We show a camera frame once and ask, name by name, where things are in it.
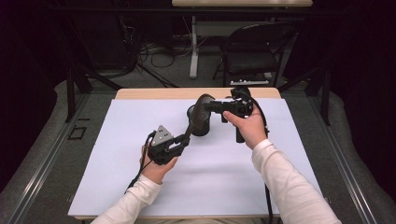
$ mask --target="black chair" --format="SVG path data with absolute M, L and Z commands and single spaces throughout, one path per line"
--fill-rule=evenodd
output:
M 223 68 L 223 87 L 227 76 L 275 73 L 271 84 L 276 86 L 284 48 L 297 34 L 295 26 L 287 22 L 253 24 L 234 31 L 220 44 L 221 61 L 212 79 Z

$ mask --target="table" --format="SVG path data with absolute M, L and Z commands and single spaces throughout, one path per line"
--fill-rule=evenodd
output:
M 277 89 L 249 90 L 267 117 L 272 141 L 320 192 L 289 109 Z M 231 95 L 230 88 L 119 90 L 107 111 L 68 215 L 94 218 L 121 197 L 137 173 L 140 146 L 147 134 L 160 124 L 173 134 L 184 133 L 188 125 L 186 110 L 203 93 L 217 100 Z M 268 215 L 264 184 L 251 163 L 251 151 L 245 144 L 235 143 L 234 127 L 221 123 L 220 115 L 212 114 L 210 122 L 209 134 L 191 137 L 177 166 L 165 177 L 156 201 L 139 217 Z M 278 214 L 274 203 L 273 211 Z
M 173 0 L 172 5 L 174 7 L 311 7 L 312 0 Z M 207 27 L 210 34 L 212 35 L 230 35 L 232 31 L 238 27 L 249 25 L 252 22 L 228 22 L 229 25 L 224 27 L 224 22 L 212 23 L 204 22 L 202 25 Z M 196 17 L 192 16 L 191 22 L 191 68 L 190 78 L 197 78 L 198 69 L 198 48 L 197 48 L 197 36 L 207 35 L 207 31 L 204 29 L 197 30 L 199 24 L 197 23 Z

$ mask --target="white long-sleeve shirt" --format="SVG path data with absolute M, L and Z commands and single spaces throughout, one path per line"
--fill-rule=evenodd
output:
M 253 148 L 252 161 L 274 196 L 283 223 L 341 223 L 317 190 L 268 139 Z M 160 189 L 161 185 L 141 175 L 134 186 L 93 223 L 134 223 L 140 210 L 152 204 Z

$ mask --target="white sheet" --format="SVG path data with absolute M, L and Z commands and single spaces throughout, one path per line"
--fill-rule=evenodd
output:
M 318 189 L 290 111 L 283 99 L 257 99 L 267 118 L 269 138 Z M 177 136 L 188 126 L 187 109 L 196 100 L 113 100 L 92 150 L 69 216 L 98 216 L 124 193 L 139 168 L 147 135 L 163 125 Z M 256 216 L 268 214 L 264 183 L 251 150 L 235 142 L 235 128 L 212 113 L 206 136 L 191 136 L 163 189 L 141 217 Z M 278 214 L 273 202 L 274 214 Z

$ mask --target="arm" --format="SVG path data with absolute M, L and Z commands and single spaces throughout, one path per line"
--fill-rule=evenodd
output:
M 311 183 L 268 139 L 253 148 L 252 160 L 284 223 L 341 223 Z
M 160 192 L 164 176 L 175 166 L 177 157 L 165 165 L 158 165 L 151 162 L 147 154 L 145 156 L 145 168 L 136 183 L 92 223 L 134 223 L 140 210 L 154 202 Z
M 284 223 L 340 223 L 323 197 L 267 139 L 256 106 L 247 119 L 228 111 L 223 116 L 239 129 L 247 146 L 253 149 L 253 164 L 274 196 Z
M 161 185 L 141 175 L 133 187 L 92 223 L 134 223 L 140 210 L 152 204 Z

